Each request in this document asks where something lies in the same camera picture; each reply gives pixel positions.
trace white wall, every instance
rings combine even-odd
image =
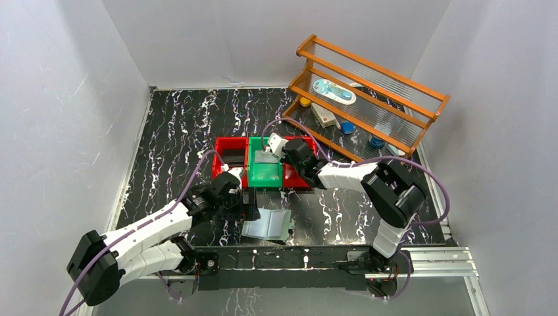
[[[104,231],[149,88],[100,1],[0,4],[0,315],[58,315]]]
[[[286,86],[310,34],[410,76],[449,0],[103,2],[150,86],[204,88]]]
[[[451,95],[426,134],[491,315],[556,315],[558,3],[451,2],[412,79]]]

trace beige box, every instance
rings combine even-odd
[[[311,108],[312,108],[312,112],[314,113],[314,115],[318,119],[318,122],[320,122],[320,125],[323,128],[335,125],[337,123],[337,119],[335,118],[335,115],[333,115],[333,113],[331,113],[329,110],[324,109],[323,107],[317,105],[314,102],[312,102]]]

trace black marble table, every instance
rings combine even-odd
[[[200,156],[214,148],[217,137],[260,136],[265,125],[281,117],[294,97],[287,89],[155,91],[117,228],[176,198]],[[317,123],[312,117],[306,120]],[[267,133],[271,132],[302,135],[287,123],[277,124]],[[363,134],[354,140],[364,146],[367,138]],[[347,161],[331,149],[325,146],[324,149],[334,160]],[[419,161],[418,155],[413,159]],[[194,183],[211,179],[212,160],[204,163]],[[424,175],[412,167],[411,170],[426,187]],[[372,202],[363,194],[348,190],[262,189],[257,203],[259,207],[292,210],[295,230],[287,241],[290,246],[370,244],[380,223]],[[432,198],[428,197],[417,219],[429,221],[436,217]],[[241,222],[215,218],[194,227],[187,238],[195,246],[274,245],[240,236],[241,230]],[[445,244],[438,225],[415,227],[405,242]]]

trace wooden rack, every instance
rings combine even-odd
[[[448,95],[435,92],[315,35],[308,37],[298,47],[297,55],[305,57],[306,63],[304,69],[289,85],[289,89],[295,92],[297,97],[283,113],[283,117],[292,117],[295,111],[300,110],[300,98],[306,97],[394,145],[404,151],[406,157],[413,154],[424,133],[436,121],[449,100]],[[346,105],[317,93],[313,89],[313,82],[319,79],[329,80],[353,92],[356,101]],[[374,93],[402,105],[405,111],[392,106],[389,101],[380,101],[373,96]],[[376,129],[379,124],[387,126],[389,132],[385,134]],[[316,130],[311,129],[311,132],[319,141],[349,159],[362,161],[367,158],[335,144]]]

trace wooden frame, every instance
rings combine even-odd
[[[427,95],[428,97],[431,97],[433,100],[435,101],[440,101],[440,105],[438,106],[438,108],[436,109],[436,111],[433,113],[432,111],[429,111],[423,107],[421,107],[419,104],[416,104],[412,101],[409,101],[407,98],[403,97],[402,95],[398,95],[394,92],[388,91],[387,89],[374,84],[372,82],[370,82],[370,80],[367,80],[366,78],[362,78],[361,76],[357,76],[356,74],[345,70],[341,67],[339,67],[338,65],[334,65],[333,63],[330,63],[329,61],[326,61],[322,58],[320,58],[319,56],[316,56],[313,53],[313,50],[311,48],[313,48],[315,45],[320,45],[323,46],[325,48],[327,48],[330,51],[333,51],[347,59],[350,59],[353,62],[359,63],[360,65],[367,67],[369,69],[375,70],[376,72],[379,72],[380,74],[383,74],[385,76],[390,77],[392,80],[395,80],[397,82],[399,82],[400,84],[403,84],[407,87],[409,87],[409,89],[413,89],[416,90],[418,92],[423,93],[424,95]],[[445,105],[447,104],[447,102],[449,101],[449,96],[448,95],[443,95],[441,93],[438,93],[434,90],[431,90],[430,88],[427,88],[426,86],[423,86],[421,84],[418,84],[408,78],[405,78],[399,74],[396,74],[388,69],[385,69],[377,64],[374,64],[362,57],[356,56],[348,51],[346,51],[345,49],[342,49],[341,47],[337,47],[331,43],[328,43],[327,41],[324,41],[323,39],[317,38],[317,36],[315,35],[311,35],[309,36],[304,42],[301,43],[301,45],[297,48],[296,51],[298,56],[301,57],[305,57],[306,58],[306,63],[305,66],[303,68],[303,70],[299,73],[299,75],[293,79],[293,81],[290,83],[289,85],[289,89],[292,90],[293,92],[295,92],[297,94],[297,97],[295,99],[295,101],[293,102],[293,104],[291,104],[283,113],[283,117],[290,117],[291,114],[298,109],[298,107],[300,106],[299,104],[299,100],[301,97],[305,97],[307,99],[309,99],[310,101],[320,105],[321,107],[324,107],[325,109],[328,109],[329,111],[333,112],[334,114],[356,124],[357,126],[359,126],[360,128],[366,130],[367,132],[370,132],[371,134],[374,134],[375,136],[383,139],[384,141],[388,142],[389,144],[392,144],[394,146],[396,146],[397,148],[399,148],[400,150],[405,152],[405,157],[410,157],[413,152],[416,150],[418,144],[420,143],[420,141],[422,140],[422,137],[424,137],[424,134],[426,133],[426,131],[430,128],[430,125],[432,125],[432,123],[434,121],[436,121],[436,119],[439,117],[440,113],[442,112],[442,110],[444,109]],[[388,105],[386,103],[381,102],[380,100],[372,97],[371,95],[362,92],[361,90],[358,90],[352,86],[350,86],[349,84],[346,84],[345,82],[343,82],[343,80],[339,80],[337,78],[334,78],[333,76],[315,68],[315,64],[321,65],[325,68],[327,68],[328,70],[331,70],[332,72],[335,72],[341,76],[343,76],[344,78],[347,78],[348,80],[358,83],[370,90],[373,90],[389,99],[394,100],[395,102],[397,102],[398,104],[412,110],[412,112],[417,113],[419,115],[424,116],[428,121],[424,122],[423,120],[419,120],[416,117],[414,117],[413,115],[409,115],[403,111],[397,110],[395,108],[393,108],[391,105]],[[391,115],[396,115],[399,118],[405,120],[406,122],[408,122],[409,124],[412,124],[413,126],[418,126],[421,131],[420,133],[418,133],[418,136],[415,138],[413,136],[414,142],[412,145],[405,145],[402,140],[398,140],[395,139],[394,137],[390,136],[390,135],[386,135],[384,133],[382,133],[381,131],[375,129],[373,126],[367,124],[366,122],[362,121],[361,119],[354,117],[353,115],[350,115],[348,113],[343,112],[341,109],[337,108],[334,104],[336,103],[335,101],[331,101],[331,102],[327,102],[319,97],[316,97],[315,95],[313,95],[309,89],[311,89],[311,87],[308,85],[308,83],[306,83],[305,85],[301,86],[302,84],[302,80],[304,78],[307,78],[308,75],[316,75],[319,76],[323,79],[327,79],[351,92],[353,92],[358,98],[365,100],[367,102],[370,103],[371,107],[379,107],[383,110],[386,110],[387,112],[389,112]],[[341,153],[342,155],[345,155],[346,157],[348,157],[351,160],[354,161],[362,161],[362,159],[358,156],[356,156],[355,153],[351,153],[348,150],[342,148],[341,146],[335,144],[334,142],[332,142],[329,139],[326,139],[325,137],[321,136],[319,133],[315,132],[314,130],[310,130],[312,132],[312,134],[314,135],[314,137],[316,137],[317,140],[319,140],[320,142],[323,142],[324,144],[330,146],[331,148],[335,149],[336,151],[338,151],[339,153]]]

